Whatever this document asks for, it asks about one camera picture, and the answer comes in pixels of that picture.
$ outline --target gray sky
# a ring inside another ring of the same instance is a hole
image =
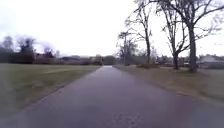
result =
[[[62,54],[110,55],[133,9],[133,0],[1,0],[0,37],[27,34]],[[161,22],[151,18],[154,46],[159,54],[170,55]],[[222,33],[199,41],[198,54],[224,54],[223,39]]]

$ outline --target shrub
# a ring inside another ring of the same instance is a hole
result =
[[[93,61],[93,62],[92,62],[92,65],[102,65],[102,63],[99,62],[99,61]]]
[[[155,65],[155,64],[150,64],[150,65],[147,65],[147,64],[140,64],[140,65],[137,65],[137,68],[144,68],[144,69],[149,69],[149,68],[157,68],[158,66]]]

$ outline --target grass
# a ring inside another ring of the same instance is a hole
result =
[[[10,115],[97,68],[0,64],[0,116]]]
[[[190,74],[185,69],[174,71],[171,68],[152,68],[116,66],[116,68],[137,75],[152,85],[174,90],[205,101],[224,103],[224,70],[199,70]]]

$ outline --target building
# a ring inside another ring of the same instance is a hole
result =
[[[216,56],[206,55],[197,61],[199,68],[206,69],[224,69],[224,61],[219,60]]]

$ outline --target paved path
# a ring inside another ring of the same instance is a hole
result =
[[[45,97],[2,128],[224,128],[224,109],[103,67]]]

